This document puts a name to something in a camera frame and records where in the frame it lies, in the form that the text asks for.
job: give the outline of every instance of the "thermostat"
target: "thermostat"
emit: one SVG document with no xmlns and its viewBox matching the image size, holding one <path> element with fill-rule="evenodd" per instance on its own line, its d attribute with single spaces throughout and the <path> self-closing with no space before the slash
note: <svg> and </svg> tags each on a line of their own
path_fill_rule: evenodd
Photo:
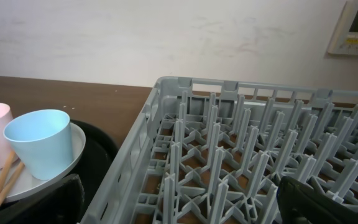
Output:
<svg viewBox="0 0 358 224">
<path fill-rule="evenodd" d="M 358 55 L 358 1 L 346 2 L 328 53 Z"/>
</svg>

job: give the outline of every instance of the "white wall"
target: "white wall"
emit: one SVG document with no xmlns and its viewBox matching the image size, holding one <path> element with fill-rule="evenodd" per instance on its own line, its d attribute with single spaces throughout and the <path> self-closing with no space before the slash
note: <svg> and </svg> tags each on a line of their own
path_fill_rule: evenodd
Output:
<svg viewBox="0 0 358 224">
<path fill-rule="evenodd" d="M 165 75 L 358 90 L 326 49 L 345 0 L 0 0 L 0 75 L 152 86 Z"/>
</svg>

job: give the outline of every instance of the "chopsticks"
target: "chopsticks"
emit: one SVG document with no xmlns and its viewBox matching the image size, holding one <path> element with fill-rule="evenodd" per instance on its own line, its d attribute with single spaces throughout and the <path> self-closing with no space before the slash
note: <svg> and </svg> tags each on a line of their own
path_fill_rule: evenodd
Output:
<svg viewBox="0 0 358 224">
<path fill-rule="evenodd" d="M 2 168 L 2 172 L 0 175 L 0 206 L 8 195 L 9 191 L 11 191 L 13 185 L 15 184 L 17 178 L 19 178 L 20 173 L 24 168 L 24 164 L 20 161 L 20 164 L 17 166 L 15 172 L 12 174 L 11 178 L 8 180 L 6 186 L 4 187 L 6 177 L 11 169 L 13 159 L 15 158 L 15 152 L 11 151 L 8 155 L 8 158 L 5 161 L 4 167 Z"/>
</svg>

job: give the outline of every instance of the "dish rack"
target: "dish rack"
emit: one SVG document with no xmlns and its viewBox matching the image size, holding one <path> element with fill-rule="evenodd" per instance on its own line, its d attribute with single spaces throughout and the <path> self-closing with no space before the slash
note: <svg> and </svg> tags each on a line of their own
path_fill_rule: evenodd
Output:
<svg viewBox="0 0 358 224">
<path fill-rule="evenodd" d="M 358 91 L 162 77 L 81 223 L 281 223 L 284 175 L 358 212 Z"/>
</svg>

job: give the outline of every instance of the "white plate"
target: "white plate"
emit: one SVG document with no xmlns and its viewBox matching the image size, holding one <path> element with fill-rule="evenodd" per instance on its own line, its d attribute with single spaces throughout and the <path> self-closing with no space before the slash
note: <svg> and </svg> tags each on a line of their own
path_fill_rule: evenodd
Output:
<svg viewBox="0 0 358 224">
<path fill-rule="evenodd" d="M 66 176 L 80 160 L 85 147 L 85 133 L 80 127 L 73 123 L 71 123 L 71 139 L 73 142 L 74 161 L 63 172 L 50 180 L 39 180 L 33 177 L 30 172 L 24 167 L 22 174 L 19 176 L 15 185 L 9 192 L 5 202 L 14 202 L 16 200 L 28 197 L 48 187 L 49 185 L 56 183 L 58 180 Z M 10 176 L 13 174 L 19 163 L 20 160 L 17 160 L 12 164 L 7 180 L 9 180 Z"/>
</svg>

